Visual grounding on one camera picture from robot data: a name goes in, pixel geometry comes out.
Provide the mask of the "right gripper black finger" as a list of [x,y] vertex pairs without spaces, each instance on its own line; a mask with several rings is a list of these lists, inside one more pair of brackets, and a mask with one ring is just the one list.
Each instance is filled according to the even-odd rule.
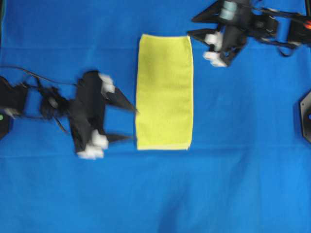
[[194,23],[217,23],[222,4],[222,1],[215,1],[208,8],[193,17],[191,21]]
[[219,33],[215,29],[198,29],[187,31],[187,35],[207,46],[215,45],[219,40]]

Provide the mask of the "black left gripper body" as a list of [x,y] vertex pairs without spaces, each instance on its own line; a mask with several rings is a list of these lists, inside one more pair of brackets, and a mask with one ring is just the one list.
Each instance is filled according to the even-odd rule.
[[104,131],[106,104],[115,104],[116,87],[110,76],[87,71],[78,80],[75,98],[70,103],[69,123],[75,153],[82,159],[104,157],[104,150],[116,135]]

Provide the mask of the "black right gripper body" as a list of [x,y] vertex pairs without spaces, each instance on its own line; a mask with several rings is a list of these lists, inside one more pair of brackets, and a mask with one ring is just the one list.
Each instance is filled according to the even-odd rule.
[[251,19],[249,0],[222,0],[218,21],[224,31],[207,34],[205,42],[213,49],[203,57],[214,67],[228,67],[247,42],[248,26]]

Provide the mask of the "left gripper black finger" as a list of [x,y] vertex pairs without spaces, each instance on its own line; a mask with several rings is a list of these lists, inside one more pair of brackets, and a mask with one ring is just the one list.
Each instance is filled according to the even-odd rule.
[[122,134],[117,134],[117,133],[107,133],[105,136],[106,136],[109,144],[119,142],[119,141],[132,140],[133,139],[132,136],[122,135]]
[[136,107],[128,100],[128,98],[118,89],[115,87],[114,92],[107,92],[107,103],[119,107],[121,109],[137,112]]

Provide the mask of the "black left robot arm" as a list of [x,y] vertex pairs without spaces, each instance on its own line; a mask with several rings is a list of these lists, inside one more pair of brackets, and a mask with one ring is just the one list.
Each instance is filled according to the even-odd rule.
[[0,78],[0,137],[11,131],[16,118],[55,120],[63,132],[66,129],[59,119],[69,120],[74,152],[82,159],[104,157],[110,144],[128,140],[129,136],[108,133],[104,129],[105,109],[108,105],[136,113],[136,107],[114,85],[112,78],[98,70],[85,72],[75,87],[72,99],[63,97],[57,87],[44,87],[43,79],[31,71],[36,84],[21,82],[11,85]]

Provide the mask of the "black right robot arm base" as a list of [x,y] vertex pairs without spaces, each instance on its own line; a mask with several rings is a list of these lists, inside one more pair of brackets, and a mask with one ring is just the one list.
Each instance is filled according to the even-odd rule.
[[299,102],[300,122],[303,137],[311,143],[311,92],[303,96]]

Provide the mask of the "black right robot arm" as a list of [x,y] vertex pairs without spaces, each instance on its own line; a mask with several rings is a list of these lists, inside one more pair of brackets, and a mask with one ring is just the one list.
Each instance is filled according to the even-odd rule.
[[214,29],[188,31],[188,36],[208,46],[203,57],[214,67],[228,67],[252,37],[275,46],[289,57],[301,45],[311,45],[311,2],[306,14],[257,8],[249,0],[217,0],[192,18],[193,23],[214,23]]

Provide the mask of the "black left robot arm base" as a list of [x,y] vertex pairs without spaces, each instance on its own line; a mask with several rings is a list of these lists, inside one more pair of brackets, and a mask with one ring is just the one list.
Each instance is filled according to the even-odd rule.
[[0,140],[2,140],[13,128],[13,118],[5,113],[0,114]]

